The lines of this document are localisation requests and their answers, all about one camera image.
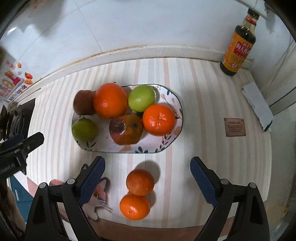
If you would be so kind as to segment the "red brown apple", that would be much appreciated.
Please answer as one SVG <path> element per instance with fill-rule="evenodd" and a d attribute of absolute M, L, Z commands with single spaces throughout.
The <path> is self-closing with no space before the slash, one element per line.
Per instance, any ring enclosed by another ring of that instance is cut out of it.
<path fill-rule="evenodd" d="M 74 111 L 78 115 L 93 115 L 96 110 L 93 105 L 95 92 L 91 90 L 79 90 L 73 101 Z"/>

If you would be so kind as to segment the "striped table mat with cat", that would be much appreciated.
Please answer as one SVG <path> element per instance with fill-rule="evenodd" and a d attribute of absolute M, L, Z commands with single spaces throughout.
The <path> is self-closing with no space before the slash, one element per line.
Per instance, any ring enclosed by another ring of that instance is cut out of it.
<path fill-rule="evenodd" d="M 271 138 L 243 96 L 253 81 L 242 69 L 224 75 L 217 63 L 183 58 L 130 60 L 82 70 L 45 85 L 38 93 L 29 134 L 45 141 L 27 160 L 33 183 L 76 177 L 94 152 L 81 149 L 71 133 L 73 99 L 81 89 L 100 85 L 160 84 L 175 93 L 183 109 L 183 127 L 170 146 L 157 153 L 103 154 L 104 176 L 110 181 L 107 208 L 96 210 L 93 227 L 111 240 L 193 240 L 212 211 L 190 172 L 198 156 L 221 178 L 238 185 L 256 183 L 263 200 L 271 179 Z M 224 118 L 243 118 L 246 136 L 227 137 Z M 151 211 L 138 221 L 126 219 L 119 202 L 127 193 L 126 177 L 135 168 L 153 174 Z"/>

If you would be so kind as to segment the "colourful wall sticker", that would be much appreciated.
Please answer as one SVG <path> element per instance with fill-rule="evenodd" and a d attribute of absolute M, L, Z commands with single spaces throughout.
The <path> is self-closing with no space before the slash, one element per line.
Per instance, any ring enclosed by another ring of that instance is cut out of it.
<path fill-rule="evenodd" d="M 32 73 L 14 59 L 6 58 L 1 63 L 1 97 L 8 102 L 15 100 L 36 80 Z"/>

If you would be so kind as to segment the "dark orange tangerine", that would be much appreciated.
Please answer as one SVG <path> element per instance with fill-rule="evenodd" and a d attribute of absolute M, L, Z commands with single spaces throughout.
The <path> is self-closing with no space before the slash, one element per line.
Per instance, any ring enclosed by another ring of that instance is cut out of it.
<path fill-rule="evenodd" d="M 135 169 L 128 174 L 126 186 L 131 194 L 146 196 L 154 188 L 154 178 L 151 173 L 144 169 Z"/>

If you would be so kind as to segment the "large orange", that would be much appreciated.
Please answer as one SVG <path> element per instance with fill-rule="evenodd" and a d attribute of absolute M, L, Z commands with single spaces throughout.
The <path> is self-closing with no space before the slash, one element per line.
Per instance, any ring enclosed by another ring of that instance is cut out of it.
<path fill-rule="evenodd" d="M 101 118 L 111 119 L 127 111 L 128 97 L 118 84 L 106 83 L 95 92 L 93 105 Z"/>

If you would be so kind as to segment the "green apple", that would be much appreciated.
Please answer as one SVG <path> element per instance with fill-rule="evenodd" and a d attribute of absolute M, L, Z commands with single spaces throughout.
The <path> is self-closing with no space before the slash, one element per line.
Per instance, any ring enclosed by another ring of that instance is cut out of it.
<path fill-rule="evenodd" d="M 156 101 L 154 89 L 149 85 L 139 85 L 132 90 L 128 97 L 128 105 L 131 110 L 144 112 Z"/>
<path fill-rule="evenodd" d="M 94 140 L 98 133 L 98 126 L 88 118 L 81 118 L 72 125 L 72 135 L 74 139 L 81 142 Z"/>

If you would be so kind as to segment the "dark bruised apple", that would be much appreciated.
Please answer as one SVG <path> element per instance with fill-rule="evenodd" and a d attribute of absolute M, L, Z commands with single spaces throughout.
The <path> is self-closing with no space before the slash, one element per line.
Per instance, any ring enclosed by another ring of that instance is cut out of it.
<path fill-rule="evenodd" d="M 140 141 L 144 125 L 135 114 L 125 114 L 112 118 L 109 123 L 111 138 L 118 145 L 133 145 Z"/>

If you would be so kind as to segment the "oval floral ceramic plate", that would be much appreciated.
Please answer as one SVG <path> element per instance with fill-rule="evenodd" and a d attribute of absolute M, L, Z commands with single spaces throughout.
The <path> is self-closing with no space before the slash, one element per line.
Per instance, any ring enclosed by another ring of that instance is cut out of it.
<path fill-rule="evenodd" d="M 180 134 L 183 127 L 183 109 L 179 98 L 170 89 L 159 84 L 150 84 L 154 89 L 156 101 L 155 103 L 168 106 L 175 115 L 174 129 L 162 137 L 153 136 L 143 131 L 141 140 L 133 145 L 118 145 L 111 138 L 109 133 L 109 120 L 101 119 L 98 114 L 94 115 L 78 115 L 72 116 L 72 123 L 81 118 L 87 118 L 98 126 L 98 135 L 89 141 L 75 142 L 81 149 L 90 152 L 102 153 L 157 153 L 166 149 Z"/>

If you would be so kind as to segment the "black gas stove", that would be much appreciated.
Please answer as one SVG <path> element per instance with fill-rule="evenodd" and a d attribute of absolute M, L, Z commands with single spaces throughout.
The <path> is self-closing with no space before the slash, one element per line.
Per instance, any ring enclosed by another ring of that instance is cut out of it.
<path fill-rule="evenodd" d="M 35 99 L 32 99 L 17 108 L 8 111 L 1 103 L 1 141 L 6 141 L 21 134 L 23 138 L 28 137 L 29 126 L 35 107 Z"/>

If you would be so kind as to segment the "bright tangerine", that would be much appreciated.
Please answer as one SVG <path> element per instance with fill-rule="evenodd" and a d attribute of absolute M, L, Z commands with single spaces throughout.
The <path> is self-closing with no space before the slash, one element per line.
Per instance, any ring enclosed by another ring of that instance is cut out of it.
<path fill-rule="evenodd" d="M 148 216 L 151 206 L 145 196 L 126 194 L 120 201 L 121 213 L 129 220 L 141 220 Z"/>

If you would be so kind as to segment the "small brown card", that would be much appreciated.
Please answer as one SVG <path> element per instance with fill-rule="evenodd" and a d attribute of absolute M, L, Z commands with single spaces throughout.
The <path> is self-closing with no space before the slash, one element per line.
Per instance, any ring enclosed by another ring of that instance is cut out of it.
<path fill-rule="evenodd" d="M 224 118 L 227 137 L 246 136 L 245 121 L 243 118 Z"/>

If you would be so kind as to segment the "folded white cloth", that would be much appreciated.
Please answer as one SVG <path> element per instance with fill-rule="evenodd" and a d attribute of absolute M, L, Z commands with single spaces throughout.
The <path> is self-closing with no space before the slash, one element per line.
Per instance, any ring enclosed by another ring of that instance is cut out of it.
<path fill-rule="evenodd" d="M 242 93 L 259 119 L 263 131 L 266 132 L 272 124 L 273 113 L 271 112 L 256 83 L 251 82 L 244 85 Z"/>

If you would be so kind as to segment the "soy sauce bottle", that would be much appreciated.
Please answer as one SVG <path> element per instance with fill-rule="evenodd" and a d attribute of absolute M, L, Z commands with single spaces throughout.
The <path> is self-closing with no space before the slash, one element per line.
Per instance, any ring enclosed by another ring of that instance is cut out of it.
<path fill-rule="evenodd" d="M 228 76 L 234 76 L 250 53 L 256 42 L 255 28 L 259 14 L 248 9 L 245 21 L 235 27 L 231 41 L 220 62 L 221 70 Z"/>

